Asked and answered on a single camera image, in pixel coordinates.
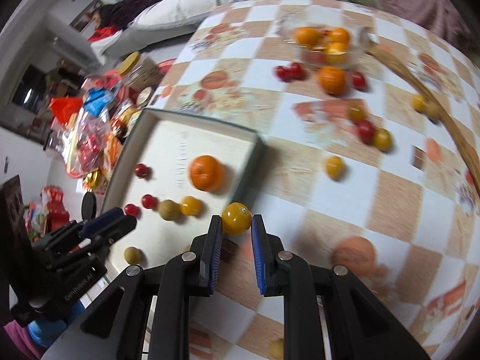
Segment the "blue gloved left hand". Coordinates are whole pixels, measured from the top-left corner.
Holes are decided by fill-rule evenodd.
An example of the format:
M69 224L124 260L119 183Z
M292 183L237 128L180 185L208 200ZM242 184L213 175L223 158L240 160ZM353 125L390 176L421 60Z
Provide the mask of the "blue gloved left hand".
M84 311L85 308L82 302L78 301L67 313L65 319L52 322L47 319L40 318L30 322L30 324L27 326L28 333L37 345L44 349L48 349Z

